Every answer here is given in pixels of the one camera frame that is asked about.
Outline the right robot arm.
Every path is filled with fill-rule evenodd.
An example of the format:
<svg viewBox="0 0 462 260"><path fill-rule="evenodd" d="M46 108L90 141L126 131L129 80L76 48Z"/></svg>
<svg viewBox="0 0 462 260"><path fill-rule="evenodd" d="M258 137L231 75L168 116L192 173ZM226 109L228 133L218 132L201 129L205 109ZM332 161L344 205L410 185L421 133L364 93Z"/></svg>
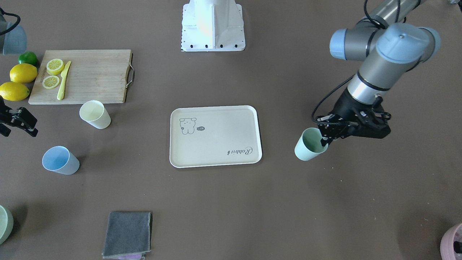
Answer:
<svg viewBox="0 0 462 260"><path fill-rule="evenodd" d="M0 9L0 46L4 55L23 54L27 47L25 30L20 26L21 18L17 14L8 13ZM8 126L24 130L32 137L36 137L37 119L24 107L16 110L5 105L4 97L0 97L0 133L8 137L11 130Z"/></svg>

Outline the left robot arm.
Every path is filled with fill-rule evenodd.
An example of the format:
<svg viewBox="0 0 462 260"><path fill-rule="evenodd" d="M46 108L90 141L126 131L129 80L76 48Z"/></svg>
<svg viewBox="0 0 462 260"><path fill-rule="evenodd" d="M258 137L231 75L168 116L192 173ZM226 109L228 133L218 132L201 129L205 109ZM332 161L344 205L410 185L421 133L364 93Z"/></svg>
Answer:
<svg viewBox="0 0 462 260"><path fill-rule="evenodd" d="M342 60L362 61L346 81L332 111L312 116L323 147L349 136L385 138L391 114L382 107L383 97L405 73L429 60L441 46L437 31L405 23L408 13L422 0L384 0L354 28L336 31L330 53Z"/></svg>

